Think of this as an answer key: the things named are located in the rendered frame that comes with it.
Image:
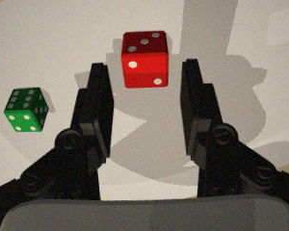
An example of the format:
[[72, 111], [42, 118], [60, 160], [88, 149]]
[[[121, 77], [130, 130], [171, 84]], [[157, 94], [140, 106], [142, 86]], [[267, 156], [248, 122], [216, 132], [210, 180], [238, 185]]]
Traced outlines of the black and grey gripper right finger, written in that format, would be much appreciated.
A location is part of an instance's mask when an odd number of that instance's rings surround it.
[[276, 170], [223, 122], [214, 86], [203, 84], [197, 59], [182, 62], [180, 108], [186, 154], [199, 166], [197, 197], [265, 194], [289, 205], [289, 173]]

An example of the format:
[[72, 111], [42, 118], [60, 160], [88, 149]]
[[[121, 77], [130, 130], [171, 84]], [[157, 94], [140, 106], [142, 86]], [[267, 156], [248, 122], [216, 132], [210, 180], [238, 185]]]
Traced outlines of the green die with white pips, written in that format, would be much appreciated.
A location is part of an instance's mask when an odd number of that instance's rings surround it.
[[15, 89], [3, 113], [15, 132], [41, 132], [48, 109], [40, 88]]

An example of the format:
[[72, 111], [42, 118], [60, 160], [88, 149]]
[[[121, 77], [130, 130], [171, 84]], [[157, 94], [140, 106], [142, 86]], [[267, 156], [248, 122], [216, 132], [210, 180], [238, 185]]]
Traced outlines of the red die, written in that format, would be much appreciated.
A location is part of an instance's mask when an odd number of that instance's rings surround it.
[[169, 84], [169, 50], [164, 31], [123, 35], [121, 63], [128, 89], [161, 88]]

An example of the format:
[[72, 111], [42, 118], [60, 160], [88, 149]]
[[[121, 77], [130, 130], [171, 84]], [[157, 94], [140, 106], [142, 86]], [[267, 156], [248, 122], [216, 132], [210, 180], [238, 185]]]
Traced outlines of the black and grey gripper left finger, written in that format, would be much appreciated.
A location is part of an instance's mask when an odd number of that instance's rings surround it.
[[11, 208], [30, 200], [101, 200], [97, 170], [110, 158], [114, 107], [108, 66], [93, 63], [87, 87], [78, 90], [70, 128], [19, 179], [0, 186], [0, 225]]

